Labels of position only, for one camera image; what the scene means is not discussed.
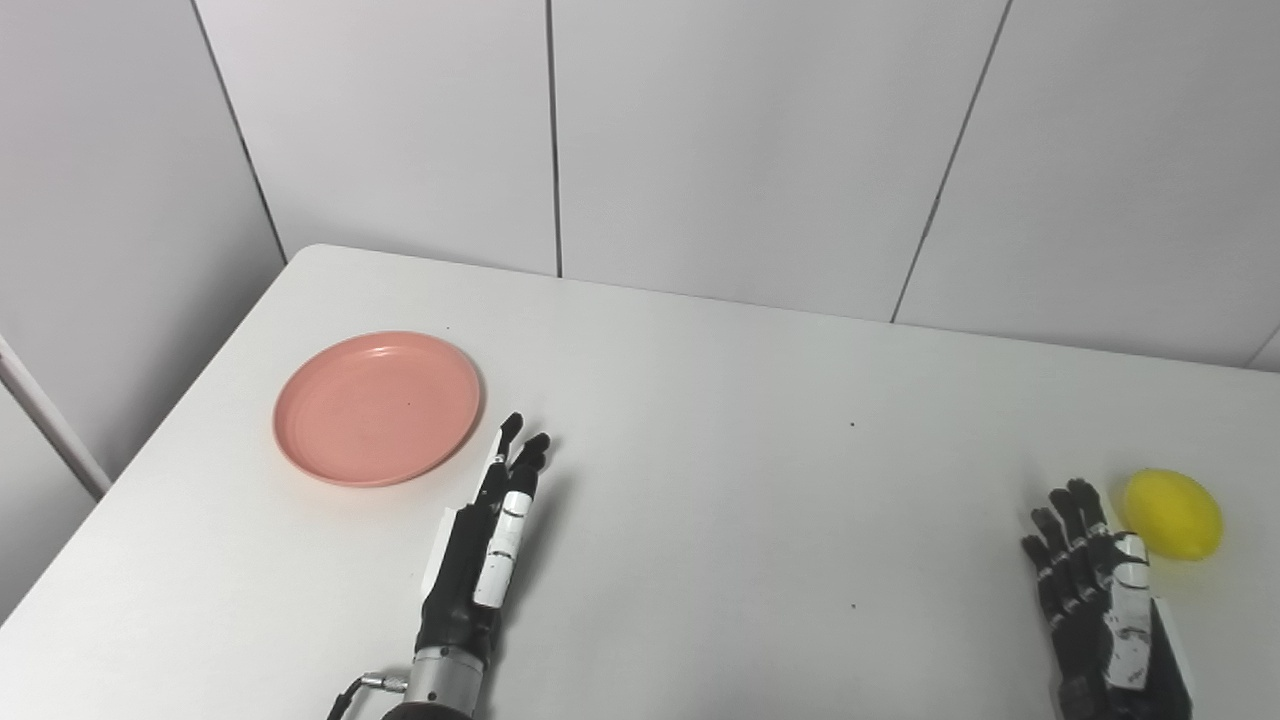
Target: lemon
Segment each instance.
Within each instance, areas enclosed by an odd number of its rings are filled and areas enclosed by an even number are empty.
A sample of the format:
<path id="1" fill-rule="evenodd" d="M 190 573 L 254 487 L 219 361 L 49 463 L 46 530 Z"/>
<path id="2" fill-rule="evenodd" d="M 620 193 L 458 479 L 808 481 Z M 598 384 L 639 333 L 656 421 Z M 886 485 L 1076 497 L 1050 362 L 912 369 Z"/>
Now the lemon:
<path id="1" fill-rule="evenodd" d="M 1172 470 L 1138 470 L 1124 492 L 1129 528 L 1147 548 L 1174 560 L 1203 560 L 1222 541 L 1222 511 L 1199 483 Z"/>

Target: robotic hand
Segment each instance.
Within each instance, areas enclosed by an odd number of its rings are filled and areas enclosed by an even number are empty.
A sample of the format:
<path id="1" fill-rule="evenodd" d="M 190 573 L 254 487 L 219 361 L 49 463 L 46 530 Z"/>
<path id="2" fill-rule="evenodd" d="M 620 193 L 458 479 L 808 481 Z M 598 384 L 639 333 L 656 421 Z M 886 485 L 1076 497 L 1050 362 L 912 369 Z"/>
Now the robotic hand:
<path id="1" fill-rule="evenodd" d="M 338 696 L 329 720 L 342 717 L 361 687 L 404 693 L 384 720 L 471 717 L 497 643 L 538 471 L 550 446 L 545 433 L 534 436 L 508 468 L 511 443 L 522 425 L 518 413 L 507 418 L 475 500 L 461 510 L 447 509 L 440 520 L 424 578 L 428 592 L 410 676 L 362 675 Z"/>
<path id="2" fill-rule="evenodd" d="M 1190 697 L 1147 584 L 1147 548 L 1111 533 L 1098 492 L 1074 479 L 1032 511 L 1036 565 L 1062 683 L 1064 720 L 1189 720 Z M 1064 536 L 1062 527 L 1066 527 Z"/>

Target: pink plate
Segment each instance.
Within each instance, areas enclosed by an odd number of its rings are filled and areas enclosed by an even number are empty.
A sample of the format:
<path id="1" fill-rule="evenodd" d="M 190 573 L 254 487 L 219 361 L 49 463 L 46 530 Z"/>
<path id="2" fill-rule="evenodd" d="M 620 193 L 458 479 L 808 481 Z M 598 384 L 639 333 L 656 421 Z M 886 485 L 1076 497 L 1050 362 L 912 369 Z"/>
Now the pink plate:
<path id="1" fill-rule="evenodd" d="M 479 411 L 480 378 L 461 350 L 419 333 L 372 333 L 293 373 L 275 401 L 275 442 L 321 480 L 389 486 L 452 455 Z"/>

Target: table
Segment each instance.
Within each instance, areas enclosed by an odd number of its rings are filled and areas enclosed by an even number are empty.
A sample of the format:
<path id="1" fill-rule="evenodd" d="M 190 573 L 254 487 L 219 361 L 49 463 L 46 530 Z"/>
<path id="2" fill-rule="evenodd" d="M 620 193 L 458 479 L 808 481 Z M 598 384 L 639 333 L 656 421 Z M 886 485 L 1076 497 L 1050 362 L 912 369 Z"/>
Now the table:
<path id="1" fill-rule="evenodd" d="M 475 360 L 477 433 L 401 486 L 303 477 L 278 391 L 392 328 Z M 477 716 L 1053 717 L 1027 511 L 1147 465 L 1226 516 L 1212 560 L 1153 562 L 1198 717 L 1280 706 L 1280 377 L 317 246 L 0 628 L 4 716 L 324 717 L 407 665 L 511 410 L 557 443 Z"/>

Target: white wall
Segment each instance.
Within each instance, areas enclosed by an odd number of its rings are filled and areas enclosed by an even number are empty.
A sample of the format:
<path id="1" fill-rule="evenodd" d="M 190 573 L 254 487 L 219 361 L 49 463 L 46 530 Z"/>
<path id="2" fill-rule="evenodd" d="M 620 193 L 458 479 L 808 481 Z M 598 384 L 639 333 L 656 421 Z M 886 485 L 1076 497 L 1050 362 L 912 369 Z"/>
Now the white wall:
<path id="1" fill-rule="evenodd" d="M 198 0 L 280 240 L 556 272 L 541 0 Z"/>
<path id="2" fill-rule="evenodd" d="M 564 275 L 888 320 L 1004 0 L 553 0 Z"/>
<path id="3" fill-rule="evenodd" d="M 289 251 L 556 270 L 544 3 L 197 1 Z M 1004 0 L 549 5 L 567 277 L 893 316 Z M 897 322 L 1248 364 L 1280 10 L 1011 8 Z"/>
<path id="4" fill-rule="evenodd" d="M 93 501 L 0 386 L 0 623 Z"/>
<path id="5" fill-rule="evenodd" d="M 1015 0 L 899 320 L 1248 363 L 1280 324 L 1277 35 L 1265 0 Z"/>
<path id="6" fill-rule="evenodd" d="M 0 97 L 0 334 L 114 475 L 282 259 L 187 3 L 4 3 Z"/>

